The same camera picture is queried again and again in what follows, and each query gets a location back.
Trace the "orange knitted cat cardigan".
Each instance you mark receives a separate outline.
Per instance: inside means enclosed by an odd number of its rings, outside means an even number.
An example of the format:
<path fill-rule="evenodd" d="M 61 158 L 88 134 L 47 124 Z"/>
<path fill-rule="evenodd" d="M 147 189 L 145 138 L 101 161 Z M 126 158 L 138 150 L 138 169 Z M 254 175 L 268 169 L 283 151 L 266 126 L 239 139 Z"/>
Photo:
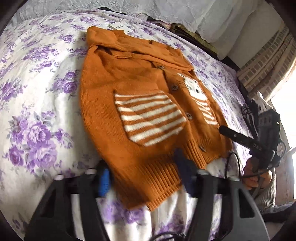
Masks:
<path fill-rule="evenodd" d="M 90 27 L 80 78 L 84 125 L 128 209 L 179 190 L 174 151 L 204 169 L 227 156 L 222 111 L 179 49 Z"/>

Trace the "white lace cover cloth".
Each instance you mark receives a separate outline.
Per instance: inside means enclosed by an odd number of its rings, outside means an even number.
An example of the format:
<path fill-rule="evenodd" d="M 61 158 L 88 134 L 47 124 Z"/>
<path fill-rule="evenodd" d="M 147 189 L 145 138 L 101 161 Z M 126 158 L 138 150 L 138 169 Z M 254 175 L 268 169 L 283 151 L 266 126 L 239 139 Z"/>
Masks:
<path fill-rule="evenodd" d="M 28 1 L 12 17 L 14 24 L 63 11 L 107 8 L 127 15 L 144 14 L 168 24 L 182 24 L 197 32 L 224 59 L 233 48 L 248 17 L 259 2 L 251 0 L 126 0 L 126 1 Z"/>

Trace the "purple floral bed sheet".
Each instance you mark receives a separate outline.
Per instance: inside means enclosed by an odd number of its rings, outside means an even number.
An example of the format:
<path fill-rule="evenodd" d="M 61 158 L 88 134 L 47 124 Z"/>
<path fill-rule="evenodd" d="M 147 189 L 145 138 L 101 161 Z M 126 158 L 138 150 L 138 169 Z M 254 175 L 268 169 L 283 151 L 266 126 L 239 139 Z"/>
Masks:
<path fill-rule="evenodd" d="M 82 125 L 79 79 L 87 28 L 116 22 L 133 37 L 181 49 L 229 127 L 249 135 L 235 72 L 161 27 L 103 10 L 10 24 L 1 35 L 1 212 L 17 238 L 56 175 L 74 177 L 99 161 Z"/>

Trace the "black white striped cloth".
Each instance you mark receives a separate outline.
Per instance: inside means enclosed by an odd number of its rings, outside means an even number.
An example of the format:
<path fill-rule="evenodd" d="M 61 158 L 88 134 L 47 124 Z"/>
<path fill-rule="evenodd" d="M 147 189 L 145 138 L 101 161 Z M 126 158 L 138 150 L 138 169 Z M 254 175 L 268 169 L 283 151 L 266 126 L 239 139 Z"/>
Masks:
<path fill-rule="evenodd" d="M 266 102 L 259 91 L 256 94 L 256 99 L 250 99 L 247 96 L 245 104 L 241 106 L 242 116 L 254 139 L 258 139 L 259 115 L 270 109 L 273 109 L 273 107 Z"/>

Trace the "brown folded blankets stack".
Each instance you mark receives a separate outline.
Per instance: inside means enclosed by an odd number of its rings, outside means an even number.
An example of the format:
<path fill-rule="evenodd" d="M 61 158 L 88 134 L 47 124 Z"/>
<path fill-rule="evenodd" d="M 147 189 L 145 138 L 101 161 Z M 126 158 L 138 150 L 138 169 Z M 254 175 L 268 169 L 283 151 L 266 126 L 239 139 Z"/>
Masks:
<path fill-rule="evenodd" d="M 165 24 L 165 27 L 175 35 L 199 47 L 214 59 L 219 60 L 216 48 L 212 44 L 203 40 L 199 33 L 190 32 L 181 24 Z"/>

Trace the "white paper clothing tag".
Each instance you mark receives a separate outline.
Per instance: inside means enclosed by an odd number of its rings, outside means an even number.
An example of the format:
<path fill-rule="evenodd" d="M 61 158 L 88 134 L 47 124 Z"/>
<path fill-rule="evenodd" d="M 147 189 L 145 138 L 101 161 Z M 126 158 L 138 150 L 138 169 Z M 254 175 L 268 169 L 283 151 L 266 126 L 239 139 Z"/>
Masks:
<path fill-rule="evenodd" d="M 112 30 L 123 31 L 125 34 L 132 33 L 133 30 L 121 22 L 114 22 L 108 25 Z"/>

